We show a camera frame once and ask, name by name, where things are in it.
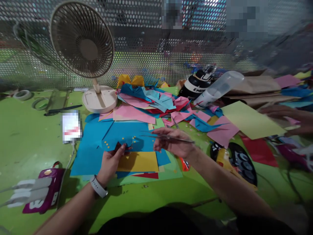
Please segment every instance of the fan grille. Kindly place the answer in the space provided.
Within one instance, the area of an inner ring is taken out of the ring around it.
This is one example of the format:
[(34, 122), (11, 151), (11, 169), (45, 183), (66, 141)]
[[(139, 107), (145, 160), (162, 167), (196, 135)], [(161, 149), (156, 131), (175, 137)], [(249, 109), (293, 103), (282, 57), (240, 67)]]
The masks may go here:
[(110, 68), (114, 44), (109, 28), (91, 7), (78, 2), (59, 5), (51, 18), (53, 47), (64, 64), (85, 78), (97, 78)]

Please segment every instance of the white smartwatch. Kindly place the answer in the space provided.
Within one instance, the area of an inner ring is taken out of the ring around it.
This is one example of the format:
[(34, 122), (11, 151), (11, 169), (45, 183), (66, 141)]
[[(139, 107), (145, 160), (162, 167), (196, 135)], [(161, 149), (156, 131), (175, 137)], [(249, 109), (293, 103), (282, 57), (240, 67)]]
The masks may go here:
[(91, 178), (90, 178), (90, 183), (91, 183), (91, 186), (94, 188), (94, 190), (96, 191), (96, 193), (104, 198), (106, 195), (108, 195), (108, 191), (106, 191), (104, 188), (102, 188), (102, 186), (99, 184), (99, 182), (97, 181), (96, 179), (96, 175), (93, 175)]

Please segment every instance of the fan base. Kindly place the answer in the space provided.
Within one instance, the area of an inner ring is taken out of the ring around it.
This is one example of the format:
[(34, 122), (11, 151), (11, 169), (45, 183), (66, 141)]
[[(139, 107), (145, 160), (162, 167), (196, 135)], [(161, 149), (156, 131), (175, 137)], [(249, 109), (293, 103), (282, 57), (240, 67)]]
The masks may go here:
[(117, 105), (115, 90), (108, 86), (100, 86), (100, 93), (90, 88), (82, 96), (82, 101), (87, 110), (92, 113), (107, 113)]

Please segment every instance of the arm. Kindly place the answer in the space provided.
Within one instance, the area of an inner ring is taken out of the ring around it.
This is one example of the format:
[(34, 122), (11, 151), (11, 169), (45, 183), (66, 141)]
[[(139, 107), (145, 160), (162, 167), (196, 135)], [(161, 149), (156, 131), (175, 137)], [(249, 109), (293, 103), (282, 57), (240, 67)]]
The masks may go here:
[[(189, 139), (186, 133), (178, 129), (162, 127), (152, 133), (163, 133)], [(275, 217), (269, 205), (261, 197), (233, 174), (219, 166), (198, 147), (190, 143), (170, 143), (157, 139), (154, 143), (154, 150), (160, 151), (162, 148), (187, 160), (234, 212), (242, 215)]]
[[(109, 180), (114, 176), (124, 151), (125, 144), (120, 146), (117, 151), (103, 153), (101, 169), (97, 175), (97, 180), (103, 188), (106, 187)], [(56, 211), (35, 234), (73, 234), (82, 224), (98, 198), (99, 196), (91, 184), (86, 184), (65, 206)]]

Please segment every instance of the phone screen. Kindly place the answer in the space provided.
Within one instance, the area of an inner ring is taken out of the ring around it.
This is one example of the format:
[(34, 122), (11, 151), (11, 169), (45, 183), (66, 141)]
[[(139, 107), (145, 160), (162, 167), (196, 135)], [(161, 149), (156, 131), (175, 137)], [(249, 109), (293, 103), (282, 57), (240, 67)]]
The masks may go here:
[(70, 143), (82, 137), (82, 122), (78, 110), (68, 110), (62, 114), (63, 143)]

